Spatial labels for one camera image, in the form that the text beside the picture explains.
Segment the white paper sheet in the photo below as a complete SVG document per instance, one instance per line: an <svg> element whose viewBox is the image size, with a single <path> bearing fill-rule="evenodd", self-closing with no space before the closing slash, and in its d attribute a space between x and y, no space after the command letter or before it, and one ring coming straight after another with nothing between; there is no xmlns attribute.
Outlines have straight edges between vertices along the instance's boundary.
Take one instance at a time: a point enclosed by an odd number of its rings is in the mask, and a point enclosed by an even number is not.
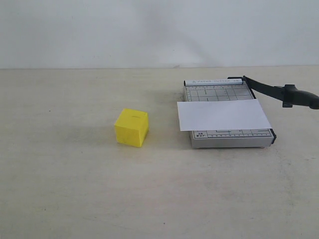
<svg viewBox="0 0 319 239"><path fill-rule="evenodd" d="M177 110L181 131L271 128L257 99L178 102Z"/></svg>

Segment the black cutter blade arm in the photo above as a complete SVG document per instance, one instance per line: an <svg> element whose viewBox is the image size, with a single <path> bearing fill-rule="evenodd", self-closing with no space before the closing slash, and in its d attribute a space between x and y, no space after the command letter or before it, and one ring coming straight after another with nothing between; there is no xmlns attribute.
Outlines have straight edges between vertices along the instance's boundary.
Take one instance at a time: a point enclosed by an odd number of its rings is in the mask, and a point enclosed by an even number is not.
<svg viewBox="0 0 319 239"><path fill-rule="evenodd" d="M313 93L302 91L293 84L281 86L270 86L260 83L246 76L242 77L252 90L261 94L282 101L283 108L292 108L296 106L309 107L312 110L319 109L319 97Z"/></svg>

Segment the grey paper cutter base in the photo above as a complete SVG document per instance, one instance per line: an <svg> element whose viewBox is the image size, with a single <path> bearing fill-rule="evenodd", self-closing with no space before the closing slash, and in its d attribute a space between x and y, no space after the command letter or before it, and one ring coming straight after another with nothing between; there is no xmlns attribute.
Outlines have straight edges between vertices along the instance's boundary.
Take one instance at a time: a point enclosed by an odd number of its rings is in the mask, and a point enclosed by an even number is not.
<svg viewBox="0 0 319 239"><path fill-rule="evenodd" d="M255 99L255 95L241 77L220 80L186 80L185 102L215 102ZM226 129L190 131L193 148L269 147L277 136L272 128Z"/></svg>

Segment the yellow foam cube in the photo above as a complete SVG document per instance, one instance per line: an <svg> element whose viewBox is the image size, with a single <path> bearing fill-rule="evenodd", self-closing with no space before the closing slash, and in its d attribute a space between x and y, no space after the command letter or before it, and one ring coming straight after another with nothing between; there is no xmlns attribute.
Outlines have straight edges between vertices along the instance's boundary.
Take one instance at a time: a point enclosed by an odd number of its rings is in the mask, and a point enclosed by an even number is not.
<svg viewBox="0 0 319 239"><path fill-rule="evenodd" d="M147 112L123 109L115 124L118 143L134 147L142 147L149 131L149 115Z"/></svg>

